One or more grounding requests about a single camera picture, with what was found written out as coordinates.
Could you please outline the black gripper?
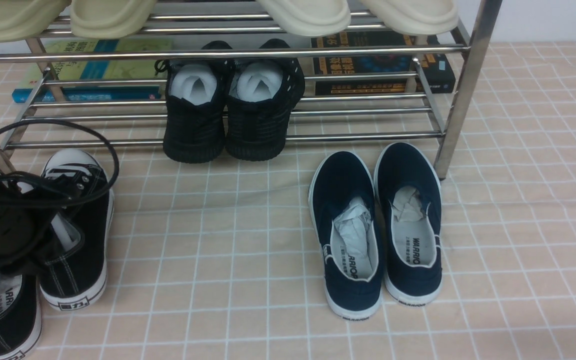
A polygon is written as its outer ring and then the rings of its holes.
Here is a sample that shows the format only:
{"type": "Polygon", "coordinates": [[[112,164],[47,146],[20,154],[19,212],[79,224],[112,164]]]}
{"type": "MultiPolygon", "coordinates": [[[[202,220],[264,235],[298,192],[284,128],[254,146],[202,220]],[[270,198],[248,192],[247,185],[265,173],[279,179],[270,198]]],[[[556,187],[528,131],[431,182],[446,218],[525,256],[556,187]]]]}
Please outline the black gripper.
{"type": "Polygon", "coordinates": [[[85,243],[74,210],[85,197],[85,153],[62,149],[41,173],[0,170],[0,271],[32,274],[85,243]]]}

